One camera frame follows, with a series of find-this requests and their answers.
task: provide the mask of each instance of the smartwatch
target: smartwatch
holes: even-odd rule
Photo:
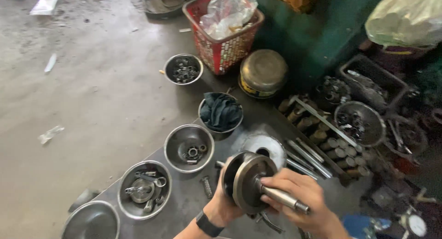
[[[198,216],[196,216],[196,225],[210,237],[217,237],[224,229],[211,223],[206,214],[204,214],[204,211],[201,211]]]

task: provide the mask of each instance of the person's right hand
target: person's right hand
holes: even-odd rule
[[[261,197],[263,202],[284,213],[290,221],[304,231],[311,232],[313,235],[324,239],[351,238],[342,226],[338,216],[325,205],[322,188],[310,176],[301,175],[284,168],[273,177],[262,178],[261,183],[288,192],[292,197],[299,199],[310,207],[311,213],[305,215],[295,212],[266,195]]]

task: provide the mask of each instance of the dark metal table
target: dark metal table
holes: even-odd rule
[[[144,221],[135,221],[126,217],[121,212],[117,202],[118,185],[121,179],[117,180],[95,198],[95,200],[107,201],[117,209],[121,220],[120,238],[167,239],[177,235],[208,202],[199,180],[203,176],[209,175],[212,190],[214,191],[216,187],[215,161],[225,161],[229,156],[239,152],[242,142],[246,139],[245,137],[249,132],[262,130],[280,141],[285,137],[292,140],[296,138],[290,126],[287,126],[287,123],[276,119],[274,112],[277,111],[272,109],[268,104],[251,99],[239,89],[235,90],[232,95],[238,98],[243,106],[243,123],[235,129],[233,134],[228,138],[221,141],[216,141],[215,138],[213,159],[203,170],[194,174],[182,174],[175,171],[167,163],[164,157],[163,147],[146,158],[163,163],[169,169],[173,179],[172,195],[166,207],[156,217]],[[195,123],[201,124],[201,121],[196,120]],[[328,179],[326,181],[319,180],[318,183],[324,188],[326,202],[331,210],[338,215],[357,212],[359,196],[364,190],[364,188],[361,188],[361,186],[364,186],[363,184],[353,185],[353,187],[350,186],[345,189],[339,184],[337,178]],[[268,228],[262,221],[256,223],[247,216],[242,216],[224,229],[221,236],[233,239],[300,238],[297,227],[292,225],[283,216],[269,215],[269,218],[273,223],[282,227],[285,233],[279,235]]]

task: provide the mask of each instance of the green cloth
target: green cloth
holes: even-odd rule
[[[200,117],[204,124],[217,132],[234,128],[243,116],[243,110],[230,95],[218,92],[204,93],[205,102]]]

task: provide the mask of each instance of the red plastic basket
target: red plastic basket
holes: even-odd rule
[[[213,39],[199,26],[201,16],[207,14],[211,0],[193,0],[183,6],[183,12],[192,24],[198,55],[215,75],[223,75],[227,69],[248,55],[255,33],[264,21],[263,13],[256,9],[250,23],[243,29],[224,39]]]

